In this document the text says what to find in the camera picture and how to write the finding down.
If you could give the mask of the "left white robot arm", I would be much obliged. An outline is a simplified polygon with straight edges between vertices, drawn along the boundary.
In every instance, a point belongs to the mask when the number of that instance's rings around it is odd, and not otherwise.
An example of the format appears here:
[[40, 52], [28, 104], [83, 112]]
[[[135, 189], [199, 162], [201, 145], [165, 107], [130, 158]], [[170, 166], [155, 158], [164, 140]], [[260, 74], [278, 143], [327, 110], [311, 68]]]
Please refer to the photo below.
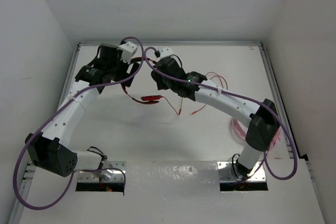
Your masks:
[[71, 136], [90, 104], [102, 93], [105, 83], [126, 79], [137, 68], [131, 59], [138, 47], [131, 42], [119, 46], [100, 45], [97, 55], [83, 66], [61, 104], [62, 111], [47, 123], [36, 136], [30, 134], [26, 143], [32, 163], [39, 168], [67, 177], [78, 170], [99, 169], [103, 156], [93, 151], [74, 151], [69, 148]]

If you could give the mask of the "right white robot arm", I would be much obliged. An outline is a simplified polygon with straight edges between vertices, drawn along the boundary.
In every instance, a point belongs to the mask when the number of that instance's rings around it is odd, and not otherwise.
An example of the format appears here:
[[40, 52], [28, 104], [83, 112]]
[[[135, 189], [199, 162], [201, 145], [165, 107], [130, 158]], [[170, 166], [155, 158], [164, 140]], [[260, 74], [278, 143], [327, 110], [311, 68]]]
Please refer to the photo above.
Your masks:
[[279, 129], [274, 119], [275, 104], [264, 99], [261, 105], [223, 94], [222, 90], [198, 72], [186, 73], [177, 61], [170, 57], [161, 58], [151, 72], [158, 90], [170, 89], [181, 98], [209, 105], [218, 109], [247, 127], [246, 145], [232, 164], [232, 174], [237, 179], [246, 179], [261, 154], [267, 151]]

